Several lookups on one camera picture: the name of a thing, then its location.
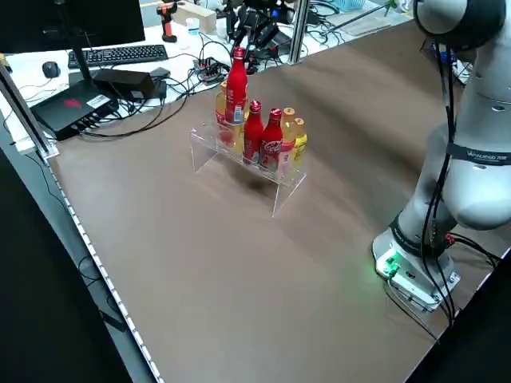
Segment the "computer mouse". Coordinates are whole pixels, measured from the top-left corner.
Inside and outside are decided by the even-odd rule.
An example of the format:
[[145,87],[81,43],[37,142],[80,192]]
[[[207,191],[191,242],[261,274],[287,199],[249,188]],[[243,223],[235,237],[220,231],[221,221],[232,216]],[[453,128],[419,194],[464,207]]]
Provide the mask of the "computer mouse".
[[55,78],[61,75],[61,69],[55,61],[47,61],[42,65],[42,72],[46,78]]

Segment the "green led light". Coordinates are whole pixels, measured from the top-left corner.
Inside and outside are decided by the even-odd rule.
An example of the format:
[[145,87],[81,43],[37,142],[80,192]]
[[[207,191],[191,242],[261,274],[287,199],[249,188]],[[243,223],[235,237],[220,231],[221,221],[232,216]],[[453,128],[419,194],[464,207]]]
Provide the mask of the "green led light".
[[382,255],[376,262],[376,267],[384,275],[396,274],[400,266],[396,263],[399,253],[394,249],[389,249],[384,255]]

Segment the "red logo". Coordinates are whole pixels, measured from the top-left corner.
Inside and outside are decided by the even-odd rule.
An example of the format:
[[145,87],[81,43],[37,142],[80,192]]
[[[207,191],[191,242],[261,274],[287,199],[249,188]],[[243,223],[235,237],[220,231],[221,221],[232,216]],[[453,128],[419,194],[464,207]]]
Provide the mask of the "red logo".
[[81,109],[81,103],[78,100],[75,100],[74,98],[70,98],[68,100],[64,100],[64,105],[69,106],[70,108],[79,108]]

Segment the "drill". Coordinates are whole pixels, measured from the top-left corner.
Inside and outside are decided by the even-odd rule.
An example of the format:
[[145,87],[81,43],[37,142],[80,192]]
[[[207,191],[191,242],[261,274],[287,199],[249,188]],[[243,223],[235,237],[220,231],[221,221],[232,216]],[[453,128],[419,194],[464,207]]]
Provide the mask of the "drill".
[[161,17],[161,26],[163,27],[163,35],[161,38],[165,42],[176,42],[177,36],[172,34],[172,27],[170,26],[170,22],[172,21],[171,14],[176,13],[177,11],[177,2],[168,2],[162,4],[156,8],[156,13]]

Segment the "red bottle cap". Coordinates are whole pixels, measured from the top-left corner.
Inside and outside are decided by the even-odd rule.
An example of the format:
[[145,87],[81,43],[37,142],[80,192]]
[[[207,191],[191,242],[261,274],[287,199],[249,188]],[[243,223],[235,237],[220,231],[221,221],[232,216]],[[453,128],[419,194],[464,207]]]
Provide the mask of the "red bottle cap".
[[257,100],[254,100],[253,102],[250,103],[250,111],[252,113],[259,113],[261,111],[261,102],[260,101],[257,101]]
[[270,120],[280,120],[282,118],[282,110],[273,108],[270,111]]
[[233,57],[234,58],[243,58],[245,56],[245,49],[240,47],[240,46],[237,46],[236,48],[234,48],[234,54],[233,54]]

